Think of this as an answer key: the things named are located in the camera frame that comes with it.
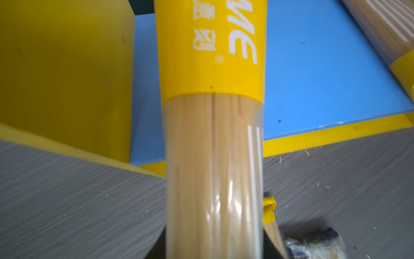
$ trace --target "blue panel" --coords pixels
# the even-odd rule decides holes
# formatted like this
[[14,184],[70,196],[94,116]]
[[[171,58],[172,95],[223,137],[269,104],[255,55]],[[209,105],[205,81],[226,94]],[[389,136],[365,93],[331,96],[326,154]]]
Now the blue panel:
[[265,140],[413,109],[339,1],[268,2]]
[[[136,16],[133,89],[131,164],[162,161],[154,14]],[[413,110],[338,1],[268,1],[265,140]]]
[[135,16],[131,165],[165,160],[154,14]]

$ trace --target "gray floor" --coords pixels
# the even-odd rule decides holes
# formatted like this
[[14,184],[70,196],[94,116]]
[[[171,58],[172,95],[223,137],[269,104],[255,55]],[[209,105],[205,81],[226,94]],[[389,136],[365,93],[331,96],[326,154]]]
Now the gray floor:
[[[332,226],[350,259],[414,258],[414,128],[264,161],[289,235]],[[165,181],[0,142],[0,258],[142,258]]]

